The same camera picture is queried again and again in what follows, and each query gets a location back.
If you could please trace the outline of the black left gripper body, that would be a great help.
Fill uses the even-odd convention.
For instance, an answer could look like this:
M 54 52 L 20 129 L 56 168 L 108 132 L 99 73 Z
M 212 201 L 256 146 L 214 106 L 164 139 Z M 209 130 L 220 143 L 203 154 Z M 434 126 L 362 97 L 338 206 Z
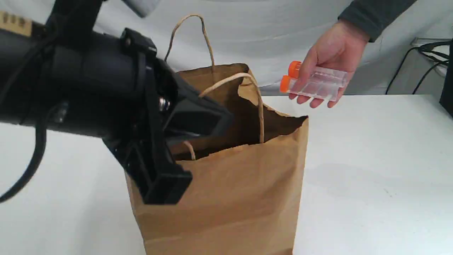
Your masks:
M 174 71 L 157 57 L 154 42 L 125 28 L 122 49 L 133 58 L 139 97 L 126 129 L 104 144 L 121 164 L 147 205 L 175 205 L 192 181 L 168 148 L 166 124 L 174 110 L 177 82 Z

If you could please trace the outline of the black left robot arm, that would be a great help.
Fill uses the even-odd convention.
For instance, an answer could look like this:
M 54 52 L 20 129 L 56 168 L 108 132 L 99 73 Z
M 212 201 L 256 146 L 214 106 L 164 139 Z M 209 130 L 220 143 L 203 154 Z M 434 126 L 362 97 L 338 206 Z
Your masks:
M 222 135 L 233 115 L 157 56 L 152 40 L 125 28 L 93 30 L 102 0 L 57 0 L 45 24 L 1 13 L 1 122 L 35 128 L 20 192 L 39 167 L 53 130 L 99 137 L 149 205 L 175 205 L 192 174 L 169 145 Z

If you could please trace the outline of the grey sleeved forearm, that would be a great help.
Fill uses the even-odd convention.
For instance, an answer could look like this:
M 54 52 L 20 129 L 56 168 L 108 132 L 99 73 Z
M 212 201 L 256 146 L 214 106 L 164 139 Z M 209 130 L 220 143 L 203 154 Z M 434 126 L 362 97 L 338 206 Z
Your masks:
M 357 27 L 372 43 L 415 2 L 415 0 L 353 0 L 338 19 Z

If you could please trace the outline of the person's bare hand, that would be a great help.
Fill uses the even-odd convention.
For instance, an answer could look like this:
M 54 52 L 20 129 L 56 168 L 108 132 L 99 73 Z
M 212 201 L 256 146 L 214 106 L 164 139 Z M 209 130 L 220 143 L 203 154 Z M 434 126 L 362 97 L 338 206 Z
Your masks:
M 344 71 L 347 73 L 347 82 L 350 82 L 361 63 L 369 39 L 364 31 L 351 22 L 337 21 L 307 52 L 295 87 L 304 87 L 316 67 Z

